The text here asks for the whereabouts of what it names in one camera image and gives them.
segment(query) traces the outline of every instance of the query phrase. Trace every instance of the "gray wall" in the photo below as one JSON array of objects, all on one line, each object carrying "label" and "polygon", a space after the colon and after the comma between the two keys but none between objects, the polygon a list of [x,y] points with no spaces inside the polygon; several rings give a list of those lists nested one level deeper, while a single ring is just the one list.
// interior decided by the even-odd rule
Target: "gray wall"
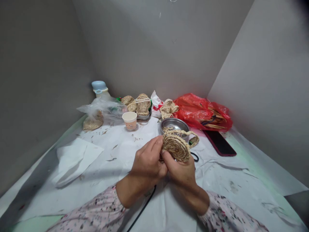
[{"label": "gray wall", "polygon": [[165,100],[207,96],[253,0],[73,2],[110,93]]},{"label": "gray wall", "polygon": [[0,196],[94,98],[91,56],[71,1],[0,1]]},{"label": "gray wall", "polygon": [[237,129],[309,186],[308,21],[293,0],[255,0],[209,93]]}]

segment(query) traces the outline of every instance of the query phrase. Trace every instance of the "paper cup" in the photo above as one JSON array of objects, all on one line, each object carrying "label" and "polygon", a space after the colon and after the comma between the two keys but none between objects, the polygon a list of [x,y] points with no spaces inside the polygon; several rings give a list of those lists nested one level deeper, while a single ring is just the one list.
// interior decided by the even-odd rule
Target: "paper cup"
[{"label": "paper cup", "polygon": [[125,121],[128,130],[134,130],[136,128],[137,113],[126,112],[122,115],[122,119]]}]

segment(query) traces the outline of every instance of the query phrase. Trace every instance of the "blue bottle cap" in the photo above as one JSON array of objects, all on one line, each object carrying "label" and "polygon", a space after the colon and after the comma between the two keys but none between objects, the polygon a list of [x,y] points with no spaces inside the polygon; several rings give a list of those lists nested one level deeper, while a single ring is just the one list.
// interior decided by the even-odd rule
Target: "blue bottle cap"
[{"label": "blue bottle cap", "polygon": [[104,90],[106,89],[106,84],[103,81],[94,81],[91,83],[94,90]]}]

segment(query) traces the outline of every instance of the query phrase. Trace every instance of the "black cable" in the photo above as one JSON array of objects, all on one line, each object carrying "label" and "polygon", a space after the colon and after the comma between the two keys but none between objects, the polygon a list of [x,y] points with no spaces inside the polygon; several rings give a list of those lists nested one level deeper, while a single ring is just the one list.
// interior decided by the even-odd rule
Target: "black cable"
[{"label": "black cable", "polygon": [[200,160],[199,157],[195,153],[191,152],[191,155],[196,157],[196,159],[194,159],[194,162],[198,162]]},{"label": "black cable", "polygon": [[144,209],[145,209],[146,206],[148,205],[150,199],[152,198],[152,196],[153,196],[154,193],[155,193],[155,188],[156,188],[156,185],[154,186],[154,190],[153,190],[151,196],[149,197],[149,199],[147,200],[146,204],[144,205],[144,207],[142,208],[142,210],[139,212],[138,216],[136,217],[136,219],[134,220],[134,222],[132,223],[132,225],[130,226],[130,228],[127,230],[127,232],[129,232],[129,231],[132,229],[132,227],[134,226],[134,224],[135,224],[136,221],[138,220],[139,216],[142,214],[142,212],[144,211]]}]

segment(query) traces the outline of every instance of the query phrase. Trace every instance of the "pink patterned shirt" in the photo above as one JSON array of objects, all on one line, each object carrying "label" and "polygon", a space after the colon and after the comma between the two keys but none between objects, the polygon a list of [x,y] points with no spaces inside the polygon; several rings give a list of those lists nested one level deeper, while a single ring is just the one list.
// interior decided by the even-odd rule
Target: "pink patterned shirt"
[{"label": "pink patterned shirt", "polygon": [[[207,192],[210,205],[203,216],[199,216],[209,231],[268,231],[259,221],[224,196]],[[110,231],[116,232],[122,224],[123,207],[116,192],[116,186],[108,187],[91,201],[63,216],[48,232]]]}]

